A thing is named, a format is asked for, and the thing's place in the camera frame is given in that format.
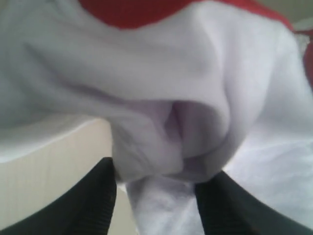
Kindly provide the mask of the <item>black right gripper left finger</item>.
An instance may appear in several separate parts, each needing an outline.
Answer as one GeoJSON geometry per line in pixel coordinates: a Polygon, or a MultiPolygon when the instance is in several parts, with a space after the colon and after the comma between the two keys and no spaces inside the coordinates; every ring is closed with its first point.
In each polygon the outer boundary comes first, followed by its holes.
{"type": "Polygon", "coordinates": [[[2,235],[106,235],[117,195],[112,159],[103,158],[61,197],[2,235]]]}

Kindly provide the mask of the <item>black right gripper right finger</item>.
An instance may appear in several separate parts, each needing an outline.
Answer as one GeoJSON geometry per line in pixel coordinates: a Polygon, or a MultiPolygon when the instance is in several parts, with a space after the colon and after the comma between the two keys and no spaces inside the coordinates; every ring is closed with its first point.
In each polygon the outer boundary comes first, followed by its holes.
{"type": "Polygon", "coordinates": [[[312,229],[257,200],[220,172],[196,184],[195,195],[206,235],[311,235],[312,229]]]}

